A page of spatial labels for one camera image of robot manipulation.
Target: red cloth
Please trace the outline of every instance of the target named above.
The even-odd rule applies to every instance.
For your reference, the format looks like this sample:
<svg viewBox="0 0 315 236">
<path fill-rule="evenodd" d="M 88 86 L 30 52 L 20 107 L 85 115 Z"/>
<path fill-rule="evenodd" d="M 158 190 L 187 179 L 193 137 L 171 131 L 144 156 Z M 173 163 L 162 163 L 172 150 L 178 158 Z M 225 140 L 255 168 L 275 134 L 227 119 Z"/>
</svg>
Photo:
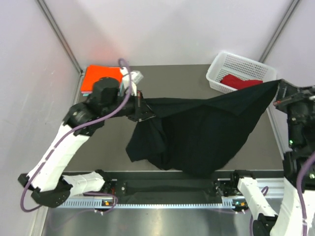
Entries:
<svg viewBox="0 0 315 236">
<path fill-rule="evenodd" d="M 244 89 L 250 86 L 262 84 L 261 80 L 241 80 L 234 75 L 226 75 L 221 80 L 221 83 L 235 89 Z"/>
</svg>

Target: white basket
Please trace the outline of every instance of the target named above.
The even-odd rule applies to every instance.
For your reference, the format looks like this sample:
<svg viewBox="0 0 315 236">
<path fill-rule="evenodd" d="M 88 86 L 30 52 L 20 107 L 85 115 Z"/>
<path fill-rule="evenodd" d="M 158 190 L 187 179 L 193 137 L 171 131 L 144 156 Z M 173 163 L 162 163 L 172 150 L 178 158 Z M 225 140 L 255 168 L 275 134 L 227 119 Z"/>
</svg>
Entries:
<svg viewBox="0 0 315 236">
<path fill-rule="evenodd" d="M 223 93 L 236 91 L 237 89 L 220 83 L 228 74 L 241 80 L 268 82 L 277 79 L 276 70 L 270 66 L 238 55 L 221 52 L 211 64 L 206 75 L 210 87 Z"/>
</svg>

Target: white backdrop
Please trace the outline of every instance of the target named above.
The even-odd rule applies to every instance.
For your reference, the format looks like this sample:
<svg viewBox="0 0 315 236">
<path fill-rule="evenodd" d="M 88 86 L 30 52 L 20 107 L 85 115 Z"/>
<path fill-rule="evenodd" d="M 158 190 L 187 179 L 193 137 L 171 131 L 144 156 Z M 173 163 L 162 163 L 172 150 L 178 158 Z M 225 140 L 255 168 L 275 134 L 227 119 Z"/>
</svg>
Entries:
<svg viewBox="0 0 315 236">
<path fill-rule="evenodd" d="M 289 0 L 46 0 L 80 65 L 258 60 Z"/>
<path fill-rule="evenodd" d="M 278 78 L 297 86 L 315 85 L 315 1 L 303 0 L 266 60 L 278 71 Z M 286 115 L 273 109 L 282 146 L 288 151 Z"/>
<path fill-rule="evenodd" d="M 0 21 L 0 235 L 28 236 L 33 214 L 20 210 L 17 179 L 51 144 L 78 74 L 34 0 L 6 1 Z"/>
</svg>

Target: black cloth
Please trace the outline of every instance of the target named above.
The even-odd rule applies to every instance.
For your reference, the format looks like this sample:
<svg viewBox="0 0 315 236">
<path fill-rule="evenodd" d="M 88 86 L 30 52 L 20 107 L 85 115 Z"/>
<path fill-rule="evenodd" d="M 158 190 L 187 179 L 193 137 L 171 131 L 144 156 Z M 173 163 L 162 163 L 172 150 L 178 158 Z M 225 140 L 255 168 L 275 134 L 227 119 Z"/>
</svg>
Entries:
<svg viewBox="0 0 315 236">
<path fill-rule="evenodd" d="M 130 160 L 207 177 L 241 149 L 272 102 L 279 81 L 210 99 L 146 99 L 157 117 L 138 122 L 126 147 Z"/>
</svg>

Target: fabric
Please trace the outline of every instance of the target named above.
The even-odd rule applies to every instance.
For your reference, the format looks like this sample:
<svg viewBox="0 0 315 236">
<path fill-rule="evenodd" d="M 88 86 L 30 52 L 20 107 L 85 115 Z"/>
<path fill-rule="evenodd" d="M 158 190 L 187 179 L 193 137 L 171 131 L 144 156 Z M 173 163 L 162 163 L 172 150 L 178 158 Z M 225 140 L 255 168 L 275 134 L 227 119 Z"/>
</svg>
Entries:
<svg viewBox="0 0 315 236">
<path fill-rule="evenodd" d="M 272 102 L 279 81 L 211 99 L 146 99 L 157 117 L 138 122 L 126 147 L 131 161 L 207 177 L 240 150 Z"/>
<path fill-rule="evenodd" d="M 244 89 L 254 85 L 262 84 L 261 80 L 241 80 L 234 75 L 226 75 L 220 82 L 235 89 Z"/>
</svg>

